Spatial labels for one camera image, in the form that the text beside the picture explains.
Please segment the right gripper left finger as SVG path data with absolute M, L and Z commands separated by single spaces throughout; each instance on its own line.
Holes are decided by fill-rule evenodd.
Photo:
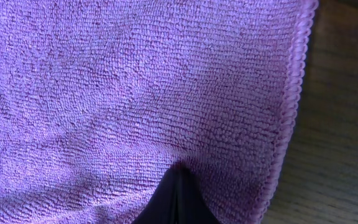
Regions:
M 174 224 L 177 211 L 177 177 L 175 169 L 164 173 L 151 199 L 132 224 Z

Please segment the purple microfiber cloth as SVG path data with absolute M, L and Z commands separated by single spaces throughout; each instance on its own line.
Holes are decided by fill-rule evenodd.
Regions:
M 130 223 L 182 165 L 260 223 L 317 1 L 0 1 L 0 223 Z

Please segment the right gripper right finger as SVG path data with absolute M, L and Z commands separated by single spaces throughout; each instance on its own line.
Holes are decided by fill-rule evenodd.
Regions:
M 185 168 L 178 170 L 177 223 L 219 224 L 206 205 L 194 175 Z

